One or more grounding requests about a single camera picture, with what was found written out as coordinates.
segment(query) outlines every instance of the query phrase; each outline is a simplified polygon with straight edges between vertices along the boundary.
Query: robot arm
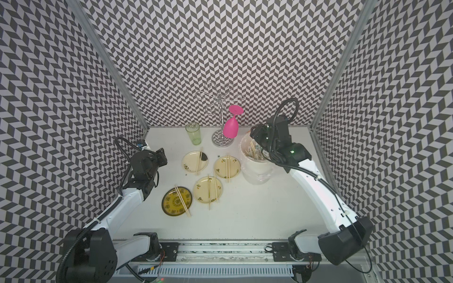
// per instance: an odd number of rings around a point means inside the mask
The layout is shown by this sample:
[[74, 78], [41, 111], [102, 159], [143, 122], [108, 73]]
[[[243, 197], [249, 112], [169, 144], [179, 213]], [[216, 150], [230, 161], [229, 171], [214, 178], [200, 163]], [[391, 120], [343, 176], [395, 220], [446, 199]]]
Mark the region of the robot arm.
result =
[[130, 159], [134, 177], [129, 178], [118, 197], [83, 229], [74, 229], [66, 234], [57, 283], [106, 283], [115, 270], [139, 255], [146, 254], [151, 260], [159, 257], [156, 233], [139, 233], [117, 244], [112, 241], [112, 236], [129, 214], [157, 186], [154, 178], [158, 176], [158, 168], [167, 164], [163, 149], [157, 152], [147, 150], [145, 146], [140, 146], [140, 149], [142, 151]]
[[[293, 102], [296, 110], [288, 119], [278, 115], [283, 107]], [[368, 217], [358, 217], [320, 175], [311, 154], [305, 147], [293, 143], [288, 125], [299, 110], [299, 102], [290, 98], [282, 102], [267, 124], [258, 124], [251, 129], [250, 137], [267, 151], [269, 161], [281, 166], [307, 192], [326, 225], [326, 233], [314, 236], [304, 234], [306, 230], [291, 235], [290, 253], [302, 259], [307, 253], [324, 254], [334, 265], [361, 250], [368, 242], [373, 223]]]

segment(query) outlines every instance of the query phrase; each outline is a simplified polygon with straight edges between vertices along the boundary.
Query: red wire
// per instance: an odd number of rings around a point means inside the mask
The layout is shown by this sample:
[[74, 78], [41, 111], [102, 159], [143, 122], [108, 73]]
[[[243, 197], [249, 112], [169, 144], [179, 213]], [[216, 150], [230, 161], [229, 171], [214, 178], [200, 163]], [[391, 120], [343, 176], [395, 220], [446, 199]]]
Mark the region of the red wire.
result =
[[164, 255], [160, 256], [160, 262], [159, 262], [159, 265], [157, 266], [157, 267], [159, 267], [159, 271], [157, 272], [157, 278], [159, 278], [160, 265], [162, 264], [162, 260], [164, 260], [164, 257], [165, 257], [165, 250], [164, 250]]

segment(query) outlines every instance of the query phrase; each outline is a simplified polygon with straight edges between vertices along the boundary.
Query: white table surface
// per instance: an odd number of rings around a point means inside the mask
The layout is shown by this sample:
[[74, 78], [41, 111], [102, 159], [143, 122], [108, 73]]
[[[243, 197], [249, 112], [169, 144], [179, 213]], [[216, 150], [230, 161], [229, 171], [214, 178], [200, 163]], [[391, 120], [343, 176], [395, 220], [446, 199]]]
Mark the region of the white table surface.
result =
[[[239, 157], [239, 142], [249, 128], [240, 128], [233, 144], [221, 149], [211, 142], [212, 133], [219, 128], [201, 128], [202, 143], [192, 145], [185, 128], [152, 128], [146, 141], [152, 150], [164, 148], [168, 164], [159, 168], [159, 186], [128, 217], [114, 239], [127, 239], [138, 232], [157, 232], [163, 240], [283, 240], [294, 232], [307, 229], [305, 233], [319, 235], [327, 232], [324, 222], [313, 202], [301, 186], [283, 168], [265, 184], [251, 185], [242, 172], [230, 183], [221, 180], [223, 194], [219, 203], [208, 204], [193, 200], [189, 211], [180, 216], [168, 216], [161, 208], [165, 193], [182, 186], [193, 191], [195, 182], [213, 174], [213, 165], [218, 156], [227, 153]], [[319, 165], [308, 129], [289, 129], [293, 142], [301, 143]], [[199, 176], [186, 172], [181, 166], [185, 154], [200, 150], [208, 156], [208, 165]]]

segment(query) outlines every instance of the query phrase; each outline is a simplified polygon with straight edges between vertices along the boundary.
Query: cream plate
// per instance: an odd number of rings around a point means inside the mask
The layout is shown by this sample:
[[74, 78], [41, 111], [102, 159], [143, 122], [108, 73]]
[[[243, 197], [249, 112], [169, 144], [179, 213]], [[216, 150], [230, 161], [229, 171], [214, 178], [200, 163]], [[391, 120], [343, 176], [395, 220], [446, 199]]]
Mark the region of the cream plate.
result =
[[[197, 171], [197, 159], [200, 158], [200, 151], [192, 151], [186, 154], [183, 158], [181, 165], [183, 166], [184, 170], [190, 173], [195, 173]], [[202, 171], [206, 168], [207, 161], [202, 161], [200, 159], [200, 164], [198, 165], [198, 171]]]
[[[237, 160], [236, 157], [230, 156], [230, 178], [233, 178], [239, 174], [241, 171], [241, 164], [239, 163], [239, 160]], [[217, 159], [217, 161], [214, 163], [214, 172], [216, 173], [217, 176], [220, 178], [227, 178], [227, 157], [220, 157]]]
[[[195, 186], [193, 187], [193, 197], [201, 203], [209, 203], [216, 201], [216, 191], [214, 191], [216, 182], [214, 181], [214, 176], [210, 176], [209, 179], [210, 181], [208, 181], [207, 177], [203, 177], [200, 180], [198, 180]], [[216, 178], [216, 181], [217, 181], [217, 196], [220, 198], [223, 188], [219, 179]]]

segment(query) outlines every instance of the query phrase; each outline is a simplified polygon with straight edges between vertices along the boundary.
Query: vent grille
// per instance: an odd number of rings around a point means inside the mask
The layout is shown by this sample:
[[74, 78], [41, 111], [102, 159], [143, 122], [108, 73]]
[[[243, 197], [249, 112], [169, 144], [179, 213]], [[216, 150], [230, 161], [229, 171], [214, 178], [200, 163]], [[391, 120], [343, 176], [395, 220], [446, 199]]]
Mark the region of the vent grille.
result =
[[[148, 265], [141, 264], [139, 270], [149, 268]], [[287, 265], [189, 265], [181, 266], [164, 266], [155, 270], [144, 273], [141, 276], [156, 277], [157, 273], [161, 277], [288, 277], [293, 276], [291, 266]]]

